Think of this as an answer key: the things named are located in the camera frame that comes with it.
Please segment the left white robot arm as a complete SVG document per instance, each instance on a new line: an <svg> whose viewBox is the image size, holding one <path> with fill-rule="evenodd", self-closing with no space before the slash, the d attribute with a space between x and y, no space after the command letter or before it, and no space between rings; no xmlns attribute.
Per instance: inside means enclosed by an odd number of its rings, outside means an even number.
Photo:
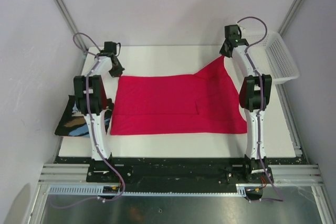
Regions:
<svg viewBox="0 0 336 224"><path fill-rule="evenodd" d="M108 74L118 78L123 74L124 68L118 59L120 49L120 43L106 41L103 49L94 55L88 72L74 77L75 103L88 126L92 159L95 161L107 161L111 157L104 116L108 109L114 108L114 104L107 98L103 77Z"/></svg>

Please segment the red t-shirt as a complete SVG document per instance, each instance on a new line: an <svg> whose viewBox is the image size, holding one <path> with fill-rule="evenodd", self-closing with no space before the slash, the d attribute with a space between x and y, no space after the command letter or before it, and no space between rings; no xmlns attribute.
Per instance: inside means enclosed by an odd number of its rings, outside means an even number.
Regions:
<svg viewBox="0 0 336 224"><path fill-rule="evenodd" d="M245 134L247 123L220 56L195 74L120 77L110 133Z"/></svg>

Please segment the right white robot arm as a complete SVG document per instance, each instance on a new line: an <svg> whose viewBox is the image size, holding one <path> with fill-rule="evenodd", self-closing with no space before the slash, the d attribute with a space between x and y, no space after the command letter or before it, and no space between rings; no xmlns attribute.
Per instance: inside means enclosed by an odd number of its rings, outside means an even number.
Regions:
<svg viewBox="0 0 336 224"><path fill-rule="evenodd" d="M224 27L225 40L220 54L232 58L238 65L243 82L239 92L239 105L244 109L247 122L247 147L243 179L254 183L261 174L269 177L264 147L264 115L270 101L272 77L262 74L248 53L250 44L243 38L238 25Z"/></svg>

